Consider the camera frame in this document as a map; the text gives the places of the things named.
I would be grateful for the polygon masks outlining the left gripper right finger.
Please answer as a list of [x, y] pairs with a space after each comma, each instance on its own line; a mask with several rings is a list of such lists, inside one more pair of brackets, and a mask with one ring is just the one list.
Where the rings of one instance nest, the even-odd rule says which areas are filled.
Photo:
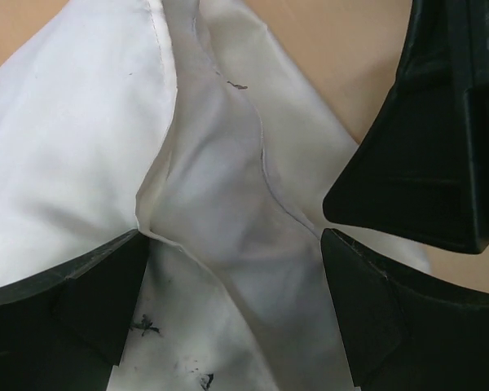
[[321, 248], [354, 384], [489, 390], [489, 293], [442, 281], [337, 230]]

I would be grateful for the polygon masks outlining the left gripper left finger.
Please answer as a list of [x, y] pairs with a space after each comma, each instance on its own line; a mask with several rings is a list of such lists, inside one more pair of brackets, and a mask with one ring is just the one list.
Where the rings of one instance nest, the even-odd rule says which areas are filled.
[[98, 390], [121, 362], [149, 239], [132, 230], [0, 288], [0, 390]]

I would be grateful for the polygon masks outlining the cream pillowcase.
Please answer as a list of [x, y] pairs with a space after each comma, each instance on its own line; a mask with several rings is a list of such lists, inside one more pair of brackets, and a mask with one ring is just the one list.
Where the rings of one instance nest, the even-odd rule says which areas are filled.
[[151, 239], [111, 390], [351, 390], [322, 202], [357, 146], [240, 1], [71, 1], [0, 67], [0, 287]]

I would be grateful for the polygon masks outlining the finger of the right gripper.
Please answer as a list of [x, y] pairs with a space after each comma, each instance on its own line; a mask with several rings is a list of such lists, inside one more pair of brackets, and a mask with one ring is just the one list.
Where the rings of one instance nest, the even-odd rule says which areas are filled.
[[395, 81], [323, 203], [333, 223], [489, 244], [489, 1], [415, 1]]

